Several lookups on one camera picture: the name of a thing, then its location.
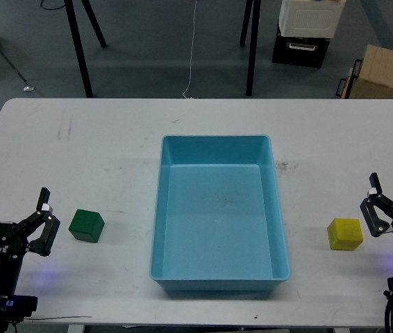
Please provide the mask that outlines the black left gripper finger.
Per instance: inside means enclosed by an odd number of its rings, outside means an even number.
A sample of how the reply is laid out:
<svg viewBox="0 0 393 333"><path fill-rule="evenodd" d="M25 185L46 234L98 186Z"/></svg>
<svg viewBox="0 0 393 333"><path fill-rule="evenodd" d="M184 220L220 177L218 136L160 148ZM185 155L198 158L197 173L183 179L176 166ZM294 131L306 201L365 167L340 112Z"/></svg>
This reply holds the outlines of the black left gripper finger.
<svg viewBox="0 0 393 333"><path fill-rule="evenodd" d="M36 253L42 257L51 254L60 221L52 212L49 197L50 191L46 187L41 188L35 212L12 227L10 241L12 241L13 254L16 256L24 255L26 252ZM28 237L41 226L43 229L40 236L28 241Z"/></svg>

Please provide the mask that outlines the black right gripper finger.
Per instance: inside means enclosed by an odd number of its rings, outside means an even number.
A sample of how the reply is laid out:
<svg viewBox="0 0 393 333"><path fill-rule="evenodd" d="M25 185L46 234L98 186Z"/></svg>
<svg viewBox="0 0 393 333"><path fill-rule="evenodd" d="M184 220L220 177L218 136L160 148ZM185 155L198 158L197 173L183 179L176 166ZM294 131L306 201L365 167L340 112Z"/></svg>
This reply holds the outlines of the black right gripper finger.
<svg viewBox="0 0 393 333"><path fill-rule="evenodd" d="M370 189L360 204L360 210L372 237L393 233L393 200L382 190L378 174L369 176Z"/></svg>

